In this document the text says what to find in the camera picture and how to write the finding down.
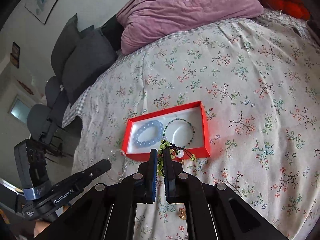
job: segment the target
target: floral bedsheet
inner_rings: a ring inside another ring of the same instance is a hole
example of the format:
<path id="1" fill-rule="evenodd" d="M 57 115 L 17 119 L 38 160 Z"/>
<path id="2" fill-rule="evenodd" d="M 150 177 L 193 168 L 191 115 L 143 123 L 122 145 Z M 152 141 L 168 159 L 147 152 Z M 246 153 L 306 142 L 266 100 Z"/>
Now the floral bedsheet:
<path id="1" fill-rule="evenodd" d="M 73 173 L 120 148 L 126 122 L 201 100 L 211 158 L 185 161 L 204 183 L 226 183 L 289 239 L 319 218 L 320 56 L 292 28 L 236 18 L 169 35 L 118 59 L 88 91 Z M 94 183 L 114 184 L 123 157 Z M 129 160 L 127 175 L 138 162 Z M 188 239 L 182 204 L 138 205 L 135 239 Z"/>

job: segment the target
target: dark gray cushion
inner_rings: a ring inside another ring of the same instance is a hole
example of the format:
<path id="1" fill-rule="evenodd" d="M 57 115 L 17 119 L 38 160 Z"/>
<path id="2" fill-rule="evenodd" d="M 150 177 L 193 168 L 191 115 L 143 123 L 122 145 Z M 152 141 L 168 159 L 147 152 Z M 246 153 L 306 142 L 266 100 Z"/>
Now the dark gray cushion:
<path id="1" fill-rule="evenodd" d="M 94 25 L 91 25 L 90 27 L 82 30 L 79 32 L 80 38 L 83 39 L 85 36 L 87 36 L 90 32 L 92 32 L 94 29 Z"/>
<path id="2" fill-rule="evenodd" d="M 64 65 L 81 39 L 77 28 L 78 17 L 74 15 L 63 28 L 51 54 L 51 66 L 61 82 Z"/>
<path id="3" fill-rule="evenodd" d="M 74 104 L 116 59 L 116 52 L 99 29 L 80 40 L 68 58 L 62 76 L 70 103 Z"/>

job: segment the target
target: picture frame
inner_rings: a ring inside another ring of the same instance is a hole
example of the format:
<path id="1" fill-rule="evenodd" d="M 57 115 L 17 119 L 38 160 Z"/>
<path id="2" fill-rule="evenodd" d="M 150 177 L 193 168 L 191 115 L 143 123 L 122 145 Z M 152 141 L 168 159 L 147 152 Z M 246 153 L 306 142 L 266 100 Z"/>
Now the picture frame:
<path id="1" fill-rule="evenodd" d="M 20 47 L 15 42 L 12 43 L 12 55 L 16 59 L 18 59 L 18 60 L 20 59 Z"/>
<path id="2" fill-rule="evenodd" d="M 10 62 L 11 62 L 16 68 L 19 68 L 19 60 L 18 60 L 12 53 L 10 53 Z"/>
<path id="3" fill-rule="evenodd" d="M 58 0 L 26 0 L 25 8 L 40 22 L 46 24 Z"/>

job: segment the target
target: gold charm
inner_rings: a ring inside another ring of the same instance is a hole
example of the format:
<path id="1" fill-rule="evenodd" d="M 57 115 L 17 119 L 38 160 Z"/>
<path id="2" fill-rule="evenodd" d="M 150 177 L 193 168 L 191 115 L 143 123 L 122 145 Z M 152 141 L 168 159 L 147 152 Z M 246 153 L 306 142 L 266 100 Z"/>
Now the gold charm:
<path id="1" fill-rule="evenodd" d="M 184 208 L 179 208 L 179 217 L 182 220 L 187 220 L 187 216 L 186 216 L 186 210 Z"/>

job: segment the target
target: green beaded bracelet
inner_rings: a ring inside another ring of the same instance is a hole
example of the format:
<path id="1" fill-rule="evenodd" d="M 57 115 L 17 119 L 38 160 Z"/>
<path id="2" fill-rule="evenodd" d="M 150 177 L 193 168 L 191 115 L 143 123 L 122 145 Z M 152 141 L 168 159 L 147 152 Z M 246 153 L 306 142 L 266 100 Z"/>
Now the green beaded bracelet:
<path id="1" fill-rule="evenodd" d="M 182 147 L 182 148 L 185 148 L 185 147 L 187 147 L 188 145 L 190 145 L 190 143 L 193 141 L 193 138 L 194 138 L 194 136 L 195 136 L 195 128 L 193 127 L 193 125 L 192 125 L 190 122 L 188 122 L 188 121 L 185 120 L 185 119 L 175 118 L 175 119 L 171 120 L 171 121 L 164 127 L 163 139 L 164 139 L 164 140 L 167 139 L 167 138 L 165 137 L 165 131 L 167 130 L 168 126 L 169 126 L 171 123 L 173 123 L 174 121 L 177 121 L 177 120 L 181 120 L 181 121 L 183 121 L 183 122 L 186 122 L 188 125 L 190 125 L 190 127 L 191 127 L 191 129 L 192 129 L 192 138 L 191 138 L 191 140 L 188 142 L 187 145 L 185 145 L 185 146 Z"/>

